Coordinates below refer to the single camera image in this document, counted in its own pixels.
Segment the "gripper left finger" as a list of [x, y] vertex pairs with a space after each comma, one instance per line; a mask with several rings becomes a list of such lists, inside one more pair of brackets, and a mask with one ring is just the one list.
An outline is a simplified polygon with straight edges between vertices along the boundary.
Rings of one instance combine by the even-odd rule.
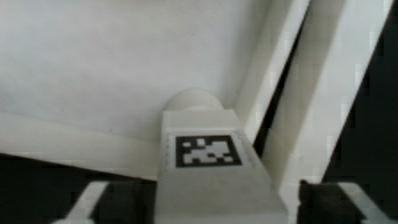
[[155, 224], [155, 190], [157, 183], [146, 180], [91, 182], [52, 224]]

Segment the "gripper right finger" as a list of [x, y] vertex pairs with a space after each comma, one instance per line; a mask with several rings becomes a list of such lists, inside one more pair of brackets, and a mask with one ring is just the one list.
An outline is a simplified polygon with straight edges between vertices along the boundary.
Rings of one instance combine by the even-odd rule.
[[398, 224], [354, 182], [301, 181], [297, 224]]

